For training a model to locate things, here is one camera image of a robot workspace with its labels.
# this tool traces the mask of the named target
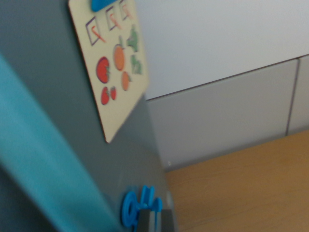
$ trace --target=gray cabinet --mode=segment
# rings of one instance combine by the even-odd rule
[[[285,136],[297,60],[148,101],[168,170]]]
[[[309,57],[300,58],[288,134],[309,129]]]

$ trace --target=white wall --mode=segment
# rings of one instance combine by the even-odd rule
[[[309,54],[308,0],[136,0],[147,98]]]

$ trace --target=green vegetable illustration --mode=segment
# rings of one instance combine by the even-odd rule
[[[132,25],[131,35],[127,39],[126,44],[127,44],[127,46],[132,47],[134,52],[138,52],[138,50],[139,50],[138,49],[138,36],[137,36],[137,32],[135,31],[134,25]]]
[[[142,74],[141,62],[136,59],[135,55],[131,55],[132,73]]]

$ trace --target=gray object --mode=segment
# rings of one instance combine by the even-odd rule
[[[297,61],[148,101],[167,170],[285,136]]]
[[[115,217],[120,220],[124,195],[138,194],[143,185],[154,186],[166,205],[168,187],[144,98],[113,142],[104,140],[68,2],[0,1],[0,31],[0,53],[66,138]]]
[[[300,58],[288,134],[309,129],[309,57]]]
[[[155,232],[155,213],[150,209],[140,210],[136,232]]]
[[[175,232],[173,211],[164,209],[161,212],[161,232]]]

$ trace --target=gray refrigerator door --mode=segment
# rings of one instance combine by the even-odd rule
[[[106,143],[67,0],[1,1],[0,34],[0,53],[66,138],[115,216],[120,220],[124,195],[133,190],[139,196],[143,185],[154,186],[166,206],[168,187],[145,99]]]

